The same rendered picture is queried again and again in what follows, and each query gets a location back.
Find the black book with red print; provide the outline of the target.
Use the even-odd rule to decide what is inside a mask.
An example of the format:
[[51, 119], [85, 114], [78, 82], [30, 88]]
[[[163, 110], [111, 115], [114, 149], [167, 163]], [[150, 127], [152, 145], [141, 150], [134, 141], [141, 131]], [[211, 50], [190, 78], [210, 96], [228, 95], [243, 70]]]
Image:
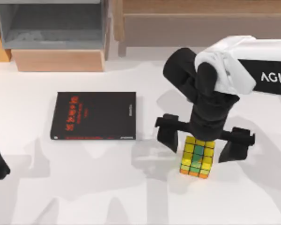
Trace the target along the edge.
[[134, 140], [136, 92], [58, 92], [52, 140]]

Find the pale wooden drawer front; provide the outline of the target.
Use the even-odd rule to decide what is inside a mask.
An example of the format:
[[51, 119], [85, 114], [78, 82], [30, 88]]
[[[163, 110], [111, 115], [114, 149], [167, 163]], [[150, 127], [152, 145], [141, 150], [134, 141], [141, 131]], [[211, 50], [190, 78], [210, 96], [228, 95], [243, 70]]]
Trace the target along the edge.
[[105, 50], [13, 49], [21, 72], [103, 72]]

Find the colourful puzzle cube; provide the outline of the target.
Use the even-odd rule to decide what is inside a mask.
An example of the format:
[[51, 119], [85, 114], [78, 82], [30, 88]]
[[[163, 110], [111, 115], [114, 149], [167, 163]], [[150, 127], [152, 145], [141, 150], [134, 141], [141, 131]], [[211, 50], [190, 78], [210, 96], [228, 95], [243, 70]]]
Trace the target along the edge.
[[179, 172], [201, 179], [209, 177], [213, 164], [215, 141], [202, 141], [187, 136]]

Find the brown wooden shelf unit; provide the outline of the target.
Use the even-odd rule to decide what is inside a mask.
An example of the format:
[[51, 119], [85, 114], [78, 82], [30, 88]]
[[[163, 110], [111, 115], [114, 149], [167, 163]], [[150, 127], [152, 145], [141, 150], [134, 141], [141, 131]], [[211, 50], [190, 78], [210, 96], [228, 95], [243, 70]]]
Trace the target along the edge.
[[281, 0], [109, 0], [110, 56], [161, 60], [229, 35], [281, 38]]

